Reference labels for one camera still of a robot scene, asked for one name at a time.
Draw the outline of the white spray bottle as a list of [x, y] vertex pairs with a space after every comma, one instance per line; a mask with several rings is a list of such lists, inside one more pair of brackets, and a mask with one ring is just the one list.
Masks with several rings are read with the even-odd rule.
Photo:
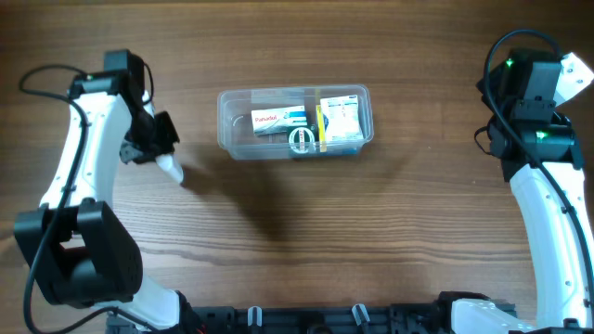
[[160, 155], [156, 158], [156, 162], [177, 184], [183, 183], [184, 171], [174, 154]]

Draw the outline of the white Panadol box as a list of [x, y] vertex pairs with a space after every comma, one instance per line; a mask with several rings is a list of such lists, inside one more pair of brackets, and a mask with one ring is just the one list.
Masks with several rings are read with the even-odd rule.
[[290, 127], [307, 125], [304, 106], [257, 109], [251, 112], [251, 116], [255, 135], [283, 133]]

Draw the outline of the green Zam-Buk ointment box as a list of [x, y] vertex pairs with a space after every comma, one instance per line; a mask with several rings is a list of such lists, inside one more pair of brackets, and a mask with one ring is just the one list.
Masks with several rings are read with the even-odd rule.
[[316, 154], [316, 128], [294, 126], [287, 132], [289, 154], [292, 158], [304, 158]]

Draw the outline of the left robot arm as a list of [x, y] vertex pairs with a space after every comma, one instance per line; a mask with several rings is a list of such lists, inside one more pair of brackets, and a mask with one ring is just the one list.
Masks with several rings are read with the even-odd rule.
[[127, 49], [107, 52], [99, 72], [75, 69], [60, 96], [70, 125], [57, 171], [38, 208], [14, 225], [29, 266], [22, 305], [29, 331], [37, 331], [35, 290], [52, 305], [84, 309], [88, 319], [119, 317], [139, 333], [206, 331], [181, 292], [145, 273], [140, 249], [112, 209], [120, 164], [154, 162], [176, 183], [184, 180], [177, 131], [153, 97], [149, 65]]

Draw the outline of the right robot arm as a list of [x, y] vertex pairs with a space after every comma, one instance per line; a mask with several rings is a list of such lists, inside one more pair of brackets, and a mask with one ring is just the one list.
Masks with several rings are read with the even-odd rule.
[[449, 295], [441, 318], [452, 333], [590, 333], [593, 233], [584, 200], [584, 157], [556, 108], [593, 72], [576, 54], [516, 48], [477, 87], [493, 116], [484, 128], [523, 216], [535, 271], [536, 322], [478, 294]]

